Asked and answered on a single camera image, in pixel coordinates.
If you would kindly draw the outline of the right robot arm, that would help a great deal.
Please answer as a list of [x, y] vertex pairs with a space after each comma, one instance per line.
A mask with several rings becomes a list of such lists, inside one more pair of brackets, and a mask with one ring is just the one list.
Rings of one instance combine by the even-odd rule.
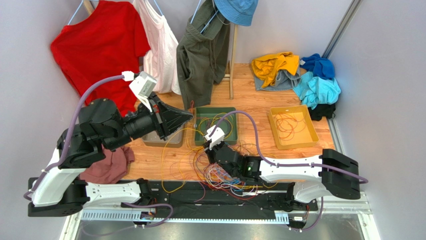
[[314, 199], [334, 196], [346, 200], [361, 197], [360, 185], [367, 180], [359, 175], [359, 164], [334, 150], [305, 158], [277, 159], [243, 155], [225, 142], [203, 144], [211, 164], [219, 165], [230, 177], [257, 184], [292, 180], [288, 200], [307, 204]]

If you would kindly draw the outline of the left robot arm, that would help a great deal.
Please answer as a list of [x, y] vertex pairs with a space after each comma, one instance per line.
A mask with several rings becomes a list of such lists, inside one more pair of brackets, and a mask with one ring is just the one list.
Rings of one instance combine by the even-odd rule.
[[156, 95], [148, 102], [153, 111], [140, 104], [127, 116], [107, 98], [81, 108], [73, 127], [57, 141], [52, 168], [28, 181], [33, 187], [28, 216], [65, 217], [99, 206], [152, 207], [154, 196], [146, 179], [105, 184], [79, 178], [92, 164], [105, 159], [105, 150], [115, 151], [152, 132], [164, 140], [193, 118], [190, 112], [170, 106]]

